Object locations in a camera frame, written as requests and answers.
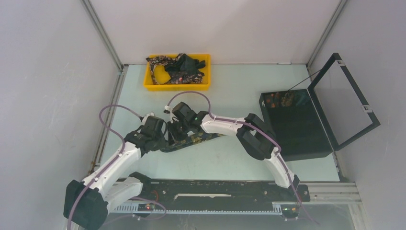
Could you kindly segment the navy gold floral tie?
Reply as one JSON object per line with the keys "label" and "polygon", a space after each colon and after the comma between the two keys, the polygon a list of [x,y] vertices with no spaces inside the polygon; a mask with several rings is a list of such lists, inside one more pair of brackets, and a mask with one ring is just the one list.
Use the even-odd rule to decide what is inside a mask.
{"label": "navy gold floral tie", "polygon": [[160,149],[161,152],[164,153],[169,153],[169,152],[174,152],[177,150],[184,149],[186,147],[190,147],[193,145],[197,145],[215,138],[219,138],[224,136],[223,134],[218,134],[218,133],[205,133],[205,132],[199,132],[192,134],[190,136],[187,136],[186,138],[182,140],[175,140],[171,135],[169,136],[169,140],[166,143],[166,146]]}

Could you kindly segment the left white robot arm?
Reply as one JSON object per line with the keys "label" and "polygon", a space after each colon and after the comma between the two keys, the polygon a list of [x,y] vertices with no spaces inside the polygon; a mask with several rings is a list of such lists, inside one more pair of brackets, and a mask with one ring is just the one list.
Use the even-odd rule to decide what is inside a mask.
{"label": "left white robot arm", "polygon": [[126,200],[135,196],[143,200],[151,195],[151,186],[136,177],[129,176],[120,185],[115,182],[145,154],[166,145],[164,124],[163,119],[153,115],[143,118],[142,125],[122,138],[120,147],[105,164],[83,180],[72,180],[67,185],[63,210],[67,229],[76,223],[97,230]]}

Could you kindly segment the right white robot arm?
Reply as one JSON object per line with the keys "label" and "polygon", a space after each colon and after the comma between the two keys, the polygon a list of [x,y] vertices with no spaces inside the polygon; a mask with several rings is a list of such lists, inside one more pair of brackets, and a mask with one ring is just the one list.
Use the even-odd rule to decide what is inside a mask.
{"label": "right white robot arm", "polygon": [[286,165],[270,126],[257,115],[250,113],[247,117],[230,118],[208,111],[196,113],[184,102],[173,108],[166,105],[164,112],[170,115],[168,151],[219,136],[236,137],[249,156],[265,162],[279,186],[282,199],[291,200],[297,195],[300,180]]}

